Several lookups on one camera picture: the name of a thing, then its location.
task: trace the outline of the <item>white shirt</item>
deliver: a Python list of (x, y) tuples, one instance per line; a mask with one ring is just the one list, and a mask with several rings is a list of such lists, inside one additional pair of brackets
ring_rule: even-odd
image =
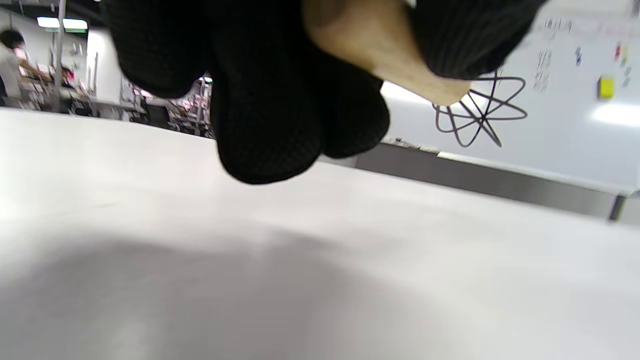
[(20, 97), (20, 59), (8, 47), (0, 45), (0, 78), (7, 96)]

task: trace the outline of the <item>ceiling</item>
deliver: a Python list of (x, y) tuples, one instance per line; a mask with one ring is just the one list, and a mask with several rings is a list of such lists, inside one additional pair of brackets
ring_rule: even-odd
[[(58, 17), (58, 3), (58, 0), (0, 0), (0, 7), (35, 19), (40, 16)], [(100, 3), (94, 0), (67, 0), (65, 17), (85, 20), (89, 28), (105, 26), (100, 14)], [(70, 35), (86, 38), (86, 34), (82, 33)]]

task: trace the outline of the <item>dark hair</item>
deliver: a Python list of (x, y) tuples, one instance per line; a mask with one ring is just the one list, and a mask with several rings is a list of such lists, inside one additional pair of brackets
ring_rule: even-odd
[(4, 46), (13, 50), (16, 47), (24, 44), (24, 37), (22, 37), (22, 34), (20, 34), (20, 32), (18, 31), (15, 31), (12, 29), (6, 29), (0, 32), (0, 42)]

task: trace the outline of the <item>ceiling light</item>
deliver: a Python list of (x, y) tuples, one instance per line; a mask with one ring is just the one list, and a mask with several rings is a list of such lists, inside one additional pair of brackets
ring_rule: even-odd
[[(88, 29), (86, 21), (79, 19), (62, 19), (65, 29)], [(59, 28), (60, 22), (55, 17), (39, 17), (38, 25), (43, 28)]]
[(55, 17), (39, 17), (38, 25), (43, 28), (59, 28), (60, 23)]
[(86, 24), (84, 20), (78, 19), (62, 19), (62, 24), (65, 26), (65, 29), (88, 29), (89, 26)]

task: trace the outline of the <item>black knit glove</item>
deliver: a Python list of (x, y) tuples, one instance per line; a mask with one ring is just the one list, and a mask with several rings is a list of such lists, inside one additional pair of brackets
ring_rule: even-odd
[[(102, 4), (133, 83), (180, 97), (211, 74), (211, 122), (232, 176), (250, 184), (285, 180), (321, 153), (346, 158), (383, 138), (382, 81), (313, 45), (300, 0), (187, 1)], [(433, 72), (471, 79), (502, 64), (543, 2), (420, 0), (414, 32)]]

